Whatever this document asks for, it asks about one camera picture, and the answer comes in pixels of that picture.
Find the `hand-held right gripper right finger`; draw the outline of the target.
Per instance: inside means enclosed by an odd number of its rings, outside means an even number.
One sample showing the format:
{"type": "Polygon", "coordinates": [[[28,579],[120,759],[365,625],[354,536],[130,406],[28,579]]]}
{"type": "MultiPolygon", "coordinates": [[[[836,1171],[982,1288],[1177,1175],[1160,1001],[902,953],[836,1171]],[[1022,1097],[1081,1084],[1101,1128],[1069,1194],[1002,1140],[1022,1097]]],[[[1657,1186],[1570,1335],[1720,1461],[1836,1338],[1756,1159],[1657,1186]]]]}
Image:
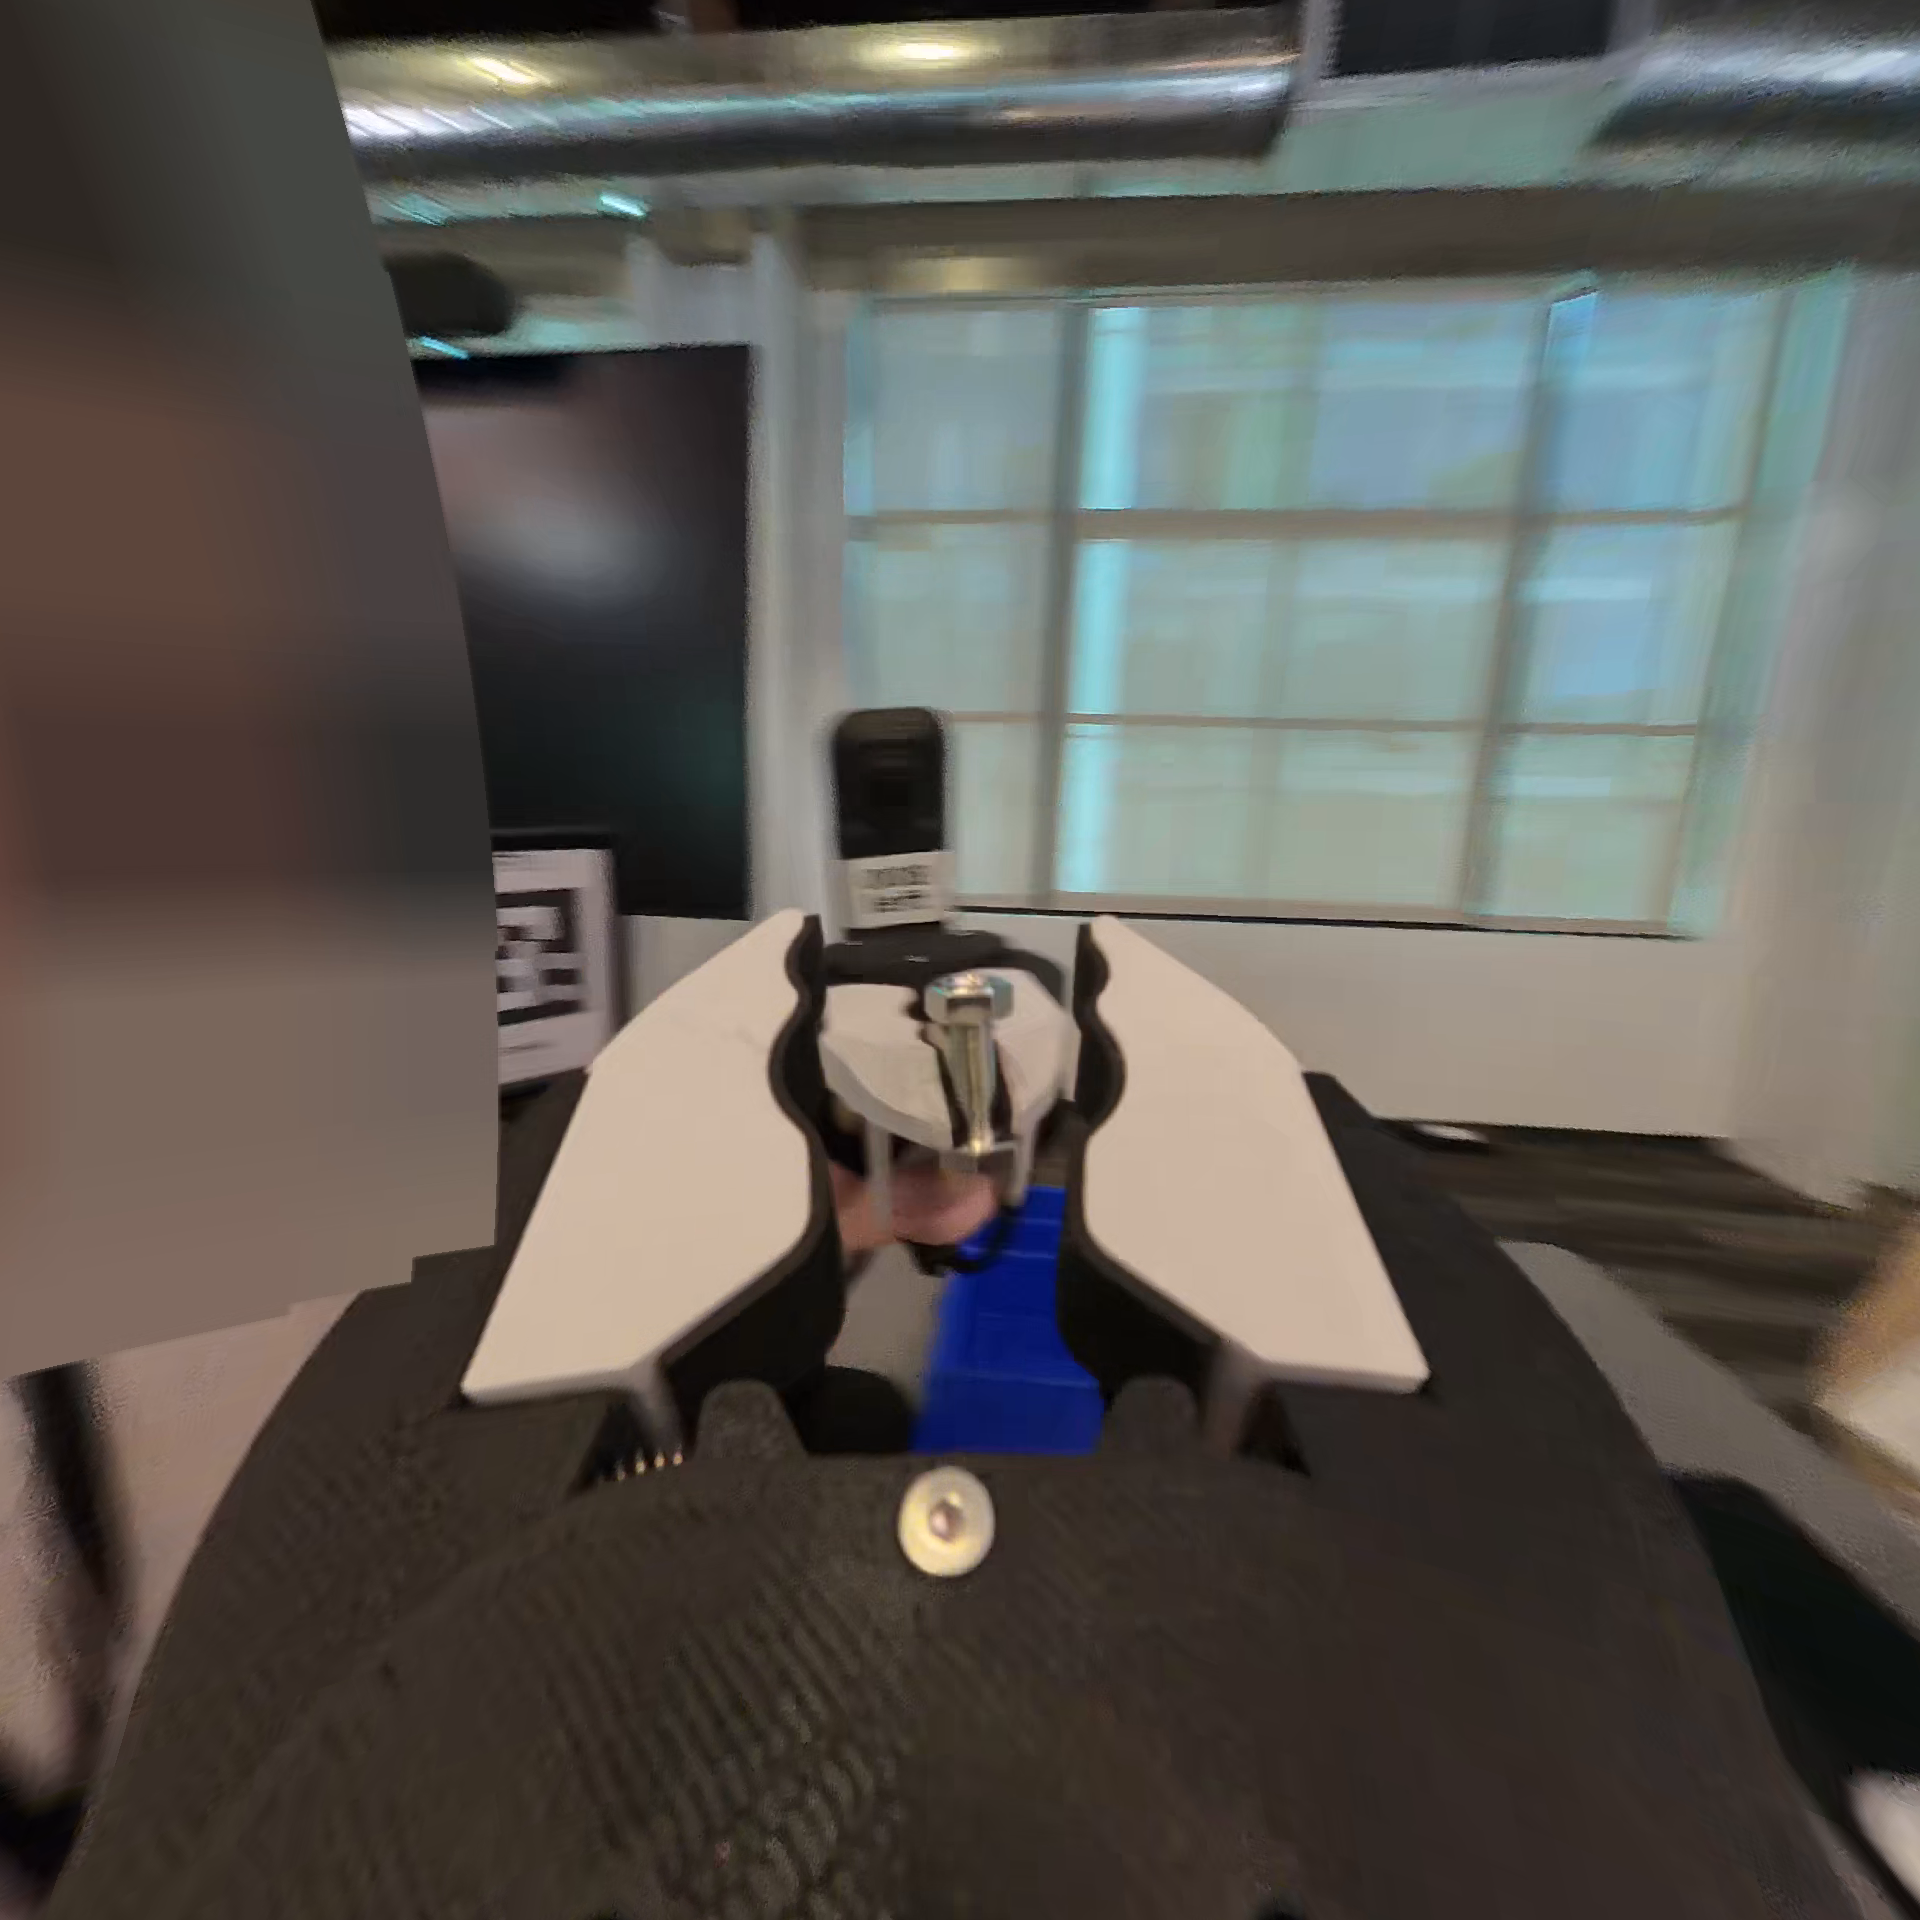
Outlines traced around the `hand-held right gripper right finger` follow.
{"type": "Polygon", "coordinates": [[[1411,1399],[1428,1354],[1293,1053],[1116,918],[1076,949],[1058,1322],[1104,1395],[1411,1399]]]}

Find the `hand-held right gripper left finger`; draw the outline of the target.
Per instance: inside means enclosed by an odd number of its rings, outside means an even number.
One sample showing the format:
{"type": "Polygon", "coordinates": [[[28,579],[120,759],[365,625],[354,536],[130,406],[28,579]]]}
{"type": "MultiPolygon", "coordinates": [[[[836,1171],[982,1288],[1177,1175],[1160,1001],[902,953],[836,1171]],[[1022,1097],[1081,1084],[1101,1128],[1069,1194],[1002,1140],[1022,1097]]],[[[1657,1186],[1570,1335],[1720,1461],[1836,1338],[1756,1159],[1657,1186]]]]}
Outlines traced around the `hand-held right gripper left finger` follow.
{"type": "Polygon", "coordinates": [[[833,1226],[773,1080],[805,1008],[790,953],[818,930],[798,909],[753,924],[605,1044],[466,1360],[472,1404],[675,1404],[669,1361],[833,1226]]]}

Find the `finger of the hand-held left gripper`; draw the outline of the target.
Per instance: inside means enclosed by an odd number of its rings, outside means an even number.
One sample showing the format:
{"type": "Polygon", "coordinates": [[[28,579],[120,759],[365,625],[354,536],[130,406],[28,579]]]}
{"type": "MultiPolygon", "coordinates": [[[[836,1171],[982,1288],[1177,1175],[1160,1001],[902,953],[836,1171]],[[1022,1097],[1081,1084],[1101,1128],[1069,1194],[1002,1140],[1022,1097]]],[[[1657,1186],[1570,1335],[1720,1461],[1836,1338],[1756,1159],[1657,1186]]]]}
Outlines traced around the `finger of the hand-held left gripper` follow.
{"type": "Polygon", "coordinates": [[[893,982],[833,982],[819,1020],[823,1140],[846,1175],[870,1175],[870,1146],[893,1162],[960,1168],[944,1056],[928,1039],[922,995],[893,982]]]}
{"type": "Polygon", "coordinates": [[[1039,1140],[1076,1070],[1076,1021],[1039,979],[1007,979],[1007,1008],[997,1013],[997,1179],[1002,1190],[1033,1186],[1039,1140]]]}

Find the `silver hex bolt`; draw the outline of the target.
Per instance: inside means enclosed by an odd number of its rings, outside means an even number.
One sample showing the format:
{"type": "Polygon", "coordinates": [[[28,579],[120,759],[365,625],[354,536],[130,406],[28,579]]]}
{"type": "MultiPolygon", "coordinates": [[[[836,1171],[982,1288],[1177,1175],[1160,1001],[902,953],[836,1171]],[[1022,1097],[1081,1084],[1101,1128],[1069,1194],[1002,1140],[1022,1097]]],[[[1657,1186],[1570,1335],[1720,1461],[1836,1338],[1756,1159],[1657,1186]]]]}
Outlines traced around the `silver hex bolt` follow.
{"type": "Polygon", "coordinates": [[[953,1149],[982,1167],[1009,1149],[1015,1136],[997,1021],[948,1021],[938,1030],[938,1047],[956,1109],[953,1149]]]}

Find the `blue plastic bin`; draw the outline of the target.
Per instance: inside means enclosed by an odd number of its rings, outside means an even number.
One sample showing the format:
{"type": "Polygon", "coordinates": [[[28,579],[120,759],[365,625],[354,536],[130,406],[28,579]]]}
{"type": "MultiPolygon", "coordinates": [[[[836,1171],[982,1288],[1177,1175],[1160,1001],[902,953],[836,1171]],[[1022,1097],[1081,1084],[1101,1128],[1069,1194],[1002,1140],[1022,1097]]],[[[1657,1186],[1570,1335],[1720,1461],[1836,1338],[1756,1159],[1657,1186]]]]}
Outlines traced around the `blue plastic bin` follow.
{"type": "Polygon", "coordinates": [[[963,1241],[922,1379],[917,1454],[1087,1456],[1104,1401],[1071,1360],[1054,1288],[1064,1190],[1029,1190],[1009,1226],[963,1241]]]}

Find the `black mesh elbow pad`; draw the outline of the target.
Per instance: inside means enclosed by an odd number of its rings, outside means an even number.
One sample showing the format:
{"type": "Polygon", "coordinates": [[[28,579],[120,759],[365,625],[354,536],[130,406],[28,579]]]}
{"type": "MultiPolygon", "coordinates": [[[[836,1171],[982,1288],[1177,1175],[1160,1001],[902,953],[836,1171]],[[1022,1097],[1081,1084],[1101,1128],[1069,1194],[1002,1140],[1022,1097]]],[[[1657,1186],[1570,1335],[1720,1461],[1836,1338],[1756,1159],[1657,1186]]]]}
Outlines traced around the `black mesh elbow pad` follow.
{"type": "Polygon", "coordinates": [[[808,1446],[827,1456],[914,1454],[917,1408],[894,1379],[827,1366],[808,1401],[808,1446]]]}

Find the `person's left hand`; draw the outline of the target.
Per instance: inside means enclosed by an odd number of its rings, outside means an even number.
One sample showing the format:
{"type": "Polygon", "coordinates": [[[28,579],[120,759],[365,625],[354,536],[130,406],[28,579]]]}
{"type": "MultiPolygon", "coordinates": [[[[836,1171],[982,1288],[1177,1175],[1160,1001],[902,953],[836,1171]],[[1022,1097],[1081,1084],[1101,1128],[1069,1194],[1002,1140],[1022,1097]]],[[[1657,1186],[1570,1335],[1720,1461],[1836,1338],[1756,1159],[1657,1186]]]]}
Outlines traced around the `person's left hand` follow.
{"type": "Polygon", "coordinates": [[[905,1162],[893,1171],[885,1200],[846,1167],[829,1167],[836,1232],[851,1264],[893,1245],[956,1247],[982,1232],[997,1213],[997,1186],[982,1171],[950,1171],[941,1162],[905,1162]]]}

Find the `black framed marker sign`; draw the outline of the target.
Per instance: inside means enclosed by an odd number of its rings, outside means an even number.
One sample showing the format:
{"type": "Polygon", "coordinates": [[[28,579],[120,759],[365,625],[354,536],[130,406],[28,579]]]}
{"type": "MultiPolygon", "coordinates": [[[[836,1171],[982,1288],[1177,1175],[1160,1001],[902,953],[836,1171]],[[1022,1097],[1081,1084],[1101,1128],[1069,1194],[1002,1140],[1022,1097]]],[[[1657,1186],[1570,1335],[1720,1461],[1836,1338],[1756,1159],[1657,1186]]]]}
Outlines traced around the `black framed marker sign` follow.
{"type": "Polygon", "coordinates": [[[605,831],[492,831],[498,1090],[589,1070],[627,1021],[627,930],[605,831]]]}

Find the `glass window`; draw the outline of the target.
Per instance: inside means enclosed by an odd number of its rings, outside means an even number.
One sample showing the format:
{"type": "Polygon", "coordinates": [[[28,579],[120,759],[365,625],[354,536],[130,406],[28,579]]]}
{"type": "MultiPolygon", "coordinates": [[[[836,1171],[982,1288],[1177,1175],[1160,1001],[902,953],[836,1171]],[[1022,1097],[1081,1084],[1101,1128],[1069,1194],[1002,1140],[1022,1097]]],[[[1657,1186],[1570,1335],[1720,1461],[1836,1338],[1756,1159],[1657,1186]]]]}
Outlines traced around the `glass window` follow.
{"type": "Polygon", "coordinates": [[[878,300],[860,708],[1002,910],[1703,941],[1858,287],[878,300]]]}

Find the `white document stand with instructions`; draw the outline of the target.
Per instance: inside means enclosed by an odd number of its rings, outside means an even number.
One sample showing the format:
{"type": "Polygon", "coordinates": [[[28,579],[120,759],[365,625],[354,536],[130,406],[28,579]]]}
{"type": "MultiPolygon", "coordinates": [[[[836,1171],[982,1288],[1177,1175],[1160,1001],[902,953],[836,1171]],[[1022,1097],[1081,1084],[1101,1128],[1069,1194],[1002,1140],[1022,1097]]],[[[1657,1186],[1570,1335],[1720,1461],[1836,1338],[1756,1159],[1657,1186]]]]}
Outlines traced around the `white document stand with instructions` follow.
{"type": "MultiPolygon", "coordinates": [[[[1814,1368],[1815,1433],[1916,1546],[1916,1214],[1842,1312],[1814,1368]]],[[[1916,1761],[1848,1791],[1874,1855],[1916,1894],[1916,1761]]]]}

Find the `black video bar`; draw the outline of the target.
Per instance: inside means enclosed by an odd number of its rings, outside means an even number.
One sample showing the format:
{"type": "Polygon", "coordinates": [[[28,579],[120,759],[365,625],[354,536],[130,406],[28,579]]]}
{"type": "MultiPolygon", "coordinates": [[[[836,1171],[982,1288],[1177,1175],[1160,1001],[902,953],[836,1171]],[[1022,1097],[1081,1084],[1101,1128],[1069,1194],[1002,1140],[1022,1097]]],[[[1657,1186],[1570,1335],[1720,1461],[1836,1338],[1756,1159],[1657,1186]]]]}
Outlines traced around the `black video bar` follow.
{"type": "Polygon", "coordinates": [[[397,252],[384,258],[402,336],[412,344],[504,340],[520,325],[513,287],[462,252],[397,252]]]}

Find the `large dark wall screen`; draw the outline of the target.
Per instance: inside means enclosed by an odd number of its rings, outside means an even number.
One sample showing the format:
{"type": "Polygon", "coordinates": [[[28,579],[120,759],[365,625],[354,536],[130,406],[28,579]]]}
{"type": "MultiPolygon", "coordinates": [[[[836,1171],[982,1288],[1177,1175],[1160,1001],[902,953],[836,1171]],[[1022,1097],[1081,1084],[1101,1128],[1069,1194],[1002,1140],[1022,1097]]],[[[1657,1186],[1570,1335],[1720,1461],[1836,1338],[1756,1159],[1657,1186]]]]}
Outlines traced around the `large dark wall screen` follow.
{"type": "Polygon", "coordinates": [[[627,918],[747,918],[742,344],[414,364],[491,828],[612,848],[627,918]]]}

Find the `silver ventilation duct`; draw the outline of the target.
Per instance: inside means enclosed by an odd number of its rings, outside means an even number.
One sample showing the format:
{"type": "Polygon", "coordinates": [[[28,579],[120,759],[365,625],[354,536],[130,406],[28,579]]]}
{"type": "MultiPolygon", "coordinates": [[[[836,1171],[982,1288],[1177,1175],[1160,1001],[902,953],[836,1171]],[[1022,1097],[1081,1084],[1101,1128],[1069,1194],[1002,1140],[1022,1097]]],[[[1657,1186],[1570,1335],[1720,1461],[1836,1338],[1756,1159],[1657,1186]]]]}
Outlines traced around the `silver ventilation duct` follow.
{"type": "Polygon", "coordinates": [[[1289,12],[1027,18],[738,37],[354,43],[331,54],[379,185],[759,169],[1262,160],[1289,12]]]}
{"type": "Polygon", "coordinates": [[[1591,135],[1625,146],[1916,146],[1916,26],[1706,18],[1647,39],[1591,135]]]}

